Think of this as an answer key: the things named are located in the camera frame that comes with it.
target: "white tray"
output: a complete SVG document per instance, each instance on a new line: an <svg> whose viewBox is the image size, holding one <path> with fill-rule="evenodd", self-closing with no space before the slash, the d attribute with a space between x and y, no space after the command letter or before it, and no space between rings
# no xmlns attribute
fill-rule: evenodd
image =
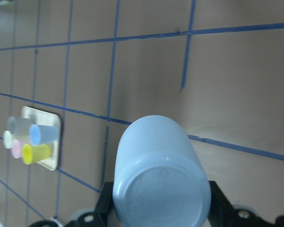
<svg viewBox="0 0 284 227"><path fill-rule="evenodd" d="M21 117L30 118L35 124L50 125L58 128L58 140L48 143L52 148L52 156L50 158L39 161L38 163L49 170L55 170L59 160L59 145L61 137L61 119L58 115L37 110L31 107L24 106L21 111Z"/></svg>

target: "metal screw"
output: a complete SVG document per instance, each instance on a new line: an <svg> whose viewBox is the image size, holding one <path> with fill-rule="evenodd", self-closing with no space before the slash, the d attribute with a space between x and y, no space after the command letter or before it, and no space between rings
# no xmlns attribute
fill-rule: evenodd
<svg viewBox="0 0 284 227"><path fill-rule="evenodd" d="M243 219L248 219L250 217L250 213L247 210L240 210L238 212L238 216Z"/></svg>

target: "yellow cup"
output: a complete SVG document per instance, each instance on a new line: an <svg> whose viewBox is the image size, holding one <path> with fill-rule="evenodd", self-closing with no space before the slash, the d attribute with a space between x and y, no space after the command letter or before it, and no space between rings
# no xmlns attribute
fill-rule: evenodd
<svg viewBox="0 0 284 227"><path fill-rule="evenodd" d="M31 144L24 144L22 148L22 160L25 164L32 164L52 155L52 149L47 144L33 146Z"/></svg>

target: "pink cup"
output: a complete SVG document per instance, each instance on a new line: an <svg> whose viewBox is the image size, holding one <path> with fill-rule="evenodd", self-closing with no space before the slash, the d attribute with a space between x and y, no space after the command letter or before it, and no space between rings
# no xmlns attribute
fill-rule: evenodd
<svg viewBox="0 0 284 227"><path fill-rule="evenodd" d="M13 140L13 147L11 148L11 155L14 158L20 158L22 156L22 147L24 144L30 144L29 140Z"/></svg>

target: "bolt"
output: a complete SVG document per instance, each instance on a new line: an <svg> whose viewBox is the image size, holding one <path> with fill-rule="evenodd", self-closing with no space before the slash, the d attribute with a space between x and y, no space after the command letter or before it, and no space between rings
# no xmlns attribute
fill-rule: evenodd
<svg viewBox="0 0 284 227"><path fill-rule="evenodd" d="M247 210L240 210L238 212L238 216L243 219L248 219L250 217L250 213Z"/></svg>

